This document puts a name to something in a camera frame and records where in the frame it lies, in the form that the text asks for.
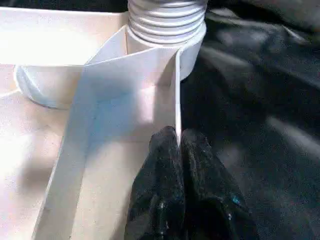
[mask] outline black fabric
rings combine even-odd
[[[183,129],[235,178],[262,240],[320,239],[320,57],[305,33],[209,14]]]
[[[6,7],[109,13],[125,12],[127,4],[127,0],[0,0]]]

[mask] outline white corrugated hose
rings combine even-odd
[[[128,0],[129,27],[160,45],[183,44],[200,31],[207,0]]]

